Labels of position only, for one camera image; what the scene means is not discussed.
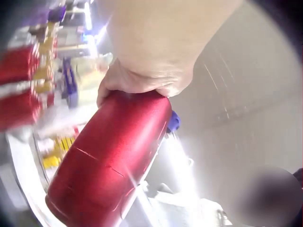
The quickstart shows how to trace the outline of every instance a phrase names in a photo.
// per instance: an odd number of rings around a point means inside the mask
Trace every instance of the hand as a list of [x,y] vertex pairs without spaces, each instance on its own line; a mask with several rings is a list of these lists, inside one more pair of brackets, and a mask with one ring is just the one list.
[[97,105],[108,96],[111,90],[120,90],[127,93],[144,93],[156,90],[163,96],[172,97],[179,94],[192,81],[192,67],[188,70],[179,70],[166,67],[155,72],[144,74],[135,73],[123,67],[117,59],[111,65],[102,80],[99,90]]

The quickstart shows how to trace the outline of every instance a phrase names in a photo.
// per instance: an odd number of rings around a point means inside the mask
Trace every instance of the blue cap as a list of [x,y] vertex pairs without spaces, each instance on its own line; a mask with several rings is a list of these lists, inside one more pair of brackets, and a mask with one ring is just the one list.
[[176,112],[172,112],[171,119],[167,126],[167,132],[176,131],[180,127],[181,120]]

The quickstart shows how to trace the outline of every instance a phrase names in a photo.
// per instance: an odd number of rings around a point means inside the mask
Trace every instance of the red aerosol can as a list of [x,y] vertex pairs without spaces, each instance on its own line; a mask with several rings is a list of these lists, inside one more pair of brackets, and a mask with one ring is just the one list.
[[68,227],[112,227],[156,154],[171,118],[156,91],[113,91],[77,137],[45,198]]

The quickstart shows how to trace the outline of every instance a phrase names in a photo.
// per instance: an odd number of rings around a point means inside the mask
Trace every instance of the finger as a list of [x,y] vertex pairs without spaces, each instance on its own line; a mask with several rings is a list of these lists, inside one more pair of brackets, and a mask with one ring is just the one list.
[[97,106],[98,108],[101,107],[103,100],[109,95],[109,90],[106,87],[106,76],[103,78],[103,80],[100,83],[99,89],[98,89],[98,97],[97,97]]

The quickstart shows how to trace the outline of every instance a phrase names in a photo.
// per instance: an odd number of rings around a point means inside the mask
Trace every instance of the red bottle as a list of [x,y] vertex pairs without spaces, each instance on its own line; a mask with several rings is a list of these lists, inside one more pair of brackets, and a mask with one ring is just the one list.
[[0,131],[36,122],[42,104],[31,89],[0,99]]
[[31,80],[38,64],[37,44],[7,51],[0,61],[0,85]]
[[112,227],[141,180],[171,117],[156,91],[113,91],[69,149],[45,198],[68,227]]

